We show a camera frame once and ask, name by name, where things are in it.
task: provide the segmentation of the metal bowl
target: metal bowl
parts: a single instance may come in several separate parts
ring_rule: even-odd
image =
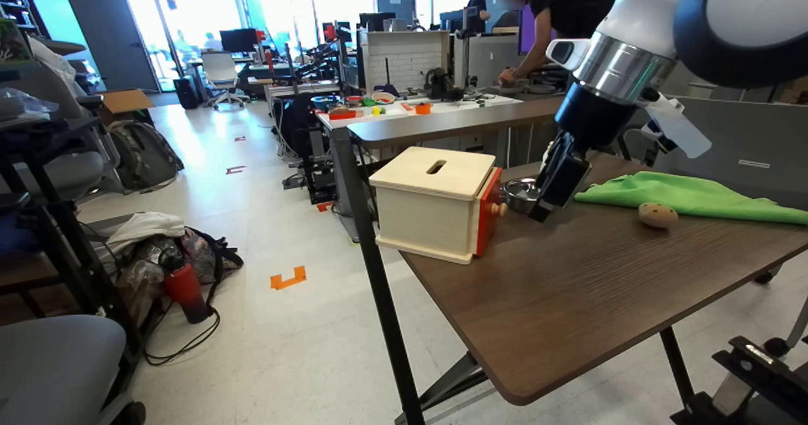
[[[508,207],[519,213],[529,214],[539,198],[540,189],[536,186],[536,179],[528,177],[508,181],[502,187],[502,192]]]

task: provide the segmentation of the door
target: door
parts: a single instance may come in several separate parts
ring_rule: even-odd
[[[107,89],[159,92],[127,0],[69,1]]]

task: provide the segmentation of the white tiled wall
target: white tiled wall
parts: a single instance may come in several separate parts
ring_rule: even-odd
[[[367,91],[385,85],[384,60],[389,61],[390,83],[403,92],[408,87],[423,88],[427,72],[444,66],[443,33],[372,33],[363,44]]]
[[[387,74],[386,70],[384,70],[385,57],[387,57],[390,64],[390,83],[399,91],[404,91],[408,87],[422,88],[426,80],[427,71],[441,66],[441,52],[373,56],[371,59],[373,85],[387,83]]]

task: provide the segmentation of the wooden ball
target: wooden ball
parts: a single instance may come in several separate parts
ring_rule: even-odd
[[[650,227],[670,229],[679,221],[679,214],[662,204],[645,203],[639,207],[638,212],[640,221]]]

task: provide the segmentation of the bottle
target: bottle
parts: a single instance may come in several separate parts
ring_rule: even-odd
[[[208,318],[208,305],[202,298],[196,270],[178,249],[167,249],[159,258],[160,266],[168,270],[163,286],[168,296],[182,307],[189,324],[197,324]]]

